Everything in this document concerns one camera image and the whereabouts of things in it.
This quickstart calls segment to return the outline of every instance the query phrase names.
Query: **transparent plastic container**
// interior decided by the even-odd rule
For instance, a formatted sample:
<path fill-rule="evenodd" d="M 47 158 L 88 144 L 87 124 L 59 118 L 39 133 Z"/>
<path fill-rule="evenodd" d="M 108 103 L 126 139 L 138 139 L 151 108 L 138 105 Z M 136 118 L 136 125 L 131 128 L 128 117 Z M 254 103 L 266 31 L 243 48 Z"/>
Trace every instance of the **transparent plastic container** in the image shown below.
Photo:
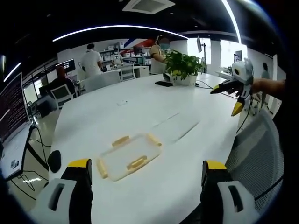
<path fill-rule="evenodd" d="M 102 178 L 118 181 L 139 170 L 162 152 L 162 143 L 152 134 L 125 136 L 100 155 L 97 167 Z"/>

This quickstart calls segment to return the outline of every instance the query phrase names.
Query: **robotic hand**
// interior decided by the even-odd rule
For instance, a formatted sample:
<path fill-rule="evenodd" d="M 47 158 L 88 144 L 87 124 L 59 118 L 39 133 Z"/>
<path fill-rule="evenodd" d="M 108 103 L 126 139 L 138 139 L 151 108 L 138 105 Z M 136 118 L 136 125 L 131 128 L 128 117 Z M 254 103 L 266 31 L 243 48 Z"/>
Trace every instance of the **robotic hand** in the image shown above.
<path fill-rule="evenodd" d="M 251 100 L 251 86 L 253 84 L 253 65 L 250 59 L 245 58 L 244 61 L 235 62 L 232 64 L 232 77 L 231 79 L 225 80 L 223 83 L 216 85 L 211 94 L 228 91 L 233 88 L 241 88 L 242 93 L 240 94 L 237 102 L 234 106 L 232 116 L 237 115 L 242 109 L 249 109 Z"/>

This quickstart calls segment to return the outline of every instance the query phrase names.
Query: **smartphone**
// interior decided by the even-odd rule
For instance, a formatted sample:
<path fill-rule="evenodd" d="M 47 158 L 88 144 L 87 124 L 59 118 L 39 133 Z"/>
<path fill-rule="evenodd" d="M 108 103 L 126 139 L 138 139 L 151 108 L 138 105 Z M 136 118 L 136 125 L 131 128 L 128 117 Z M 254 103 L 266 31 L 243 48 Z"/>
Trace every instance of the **smartphone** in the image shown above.
<path fill-rule="evenodd" d="M 156 85 L 161 85 L 161 86 L 166 86 L 166 87 L 173 86 L 172 83 L 164 82 L 164 81 L 158 81 L 158 82 L 156 82 L 155 84 L 156 84 Z"/>

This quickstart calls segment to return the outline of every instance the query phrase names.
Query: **gray office chair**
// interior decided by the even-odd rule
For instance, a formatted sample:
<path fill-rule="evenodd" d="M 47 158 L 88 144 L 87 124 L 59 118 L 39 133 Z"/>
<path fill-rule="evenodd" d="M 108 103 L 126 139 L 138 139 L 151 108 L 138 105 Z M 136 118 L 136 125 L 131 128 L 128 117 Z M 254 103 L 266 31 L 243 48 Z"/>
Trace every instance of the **gray office chair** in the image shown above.
<path fill-rule="evenodd" d="M 284 173 L 284 157 L 279 136 L 270 115 L 262 109 L 235 138 L 226 167 L 233 180 L 240 181 L 256 199 L 262 214 L 273 201 L 282 181 L 262 197 Z"/>
<path fill-rule="evenodd" d="M 57 109 L 61 109 L 65 102 L 74 99 L 66 84 L 50 90 L 50 92 L 56 100 Z"/>
<path fill-rule="evenodd" d="M 84 81 L 86 92 L 91 92 L 108 85 L 120 83 L 118 71 L 104 72 L 100 75 L 90 77 Z"/>
<path fill-rule="evenodd" d="M 130 79 L 135 79 L 134 66 L 126 65 L 121 67 L 121 81 L 128 81 Z"/>

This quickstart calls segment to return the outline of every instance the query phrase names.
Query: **laptop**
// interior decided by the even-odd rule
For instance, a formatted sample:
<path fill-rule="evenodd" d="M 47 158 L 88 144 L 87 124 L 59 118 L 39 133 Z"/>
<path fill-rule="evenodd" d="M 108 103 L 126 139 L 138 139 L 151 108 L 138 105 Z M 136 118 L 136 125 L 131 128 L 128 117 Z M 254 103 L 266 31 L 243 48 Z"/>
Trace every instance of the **laptop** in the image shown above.
<path fill-rule="evenodd" d="M 31 133 L 32 122 L 24 103 L 20 73 L 0 93 L 0 141 L 3 146 L 0 168 L 7 181 L 23 172 Z"/>

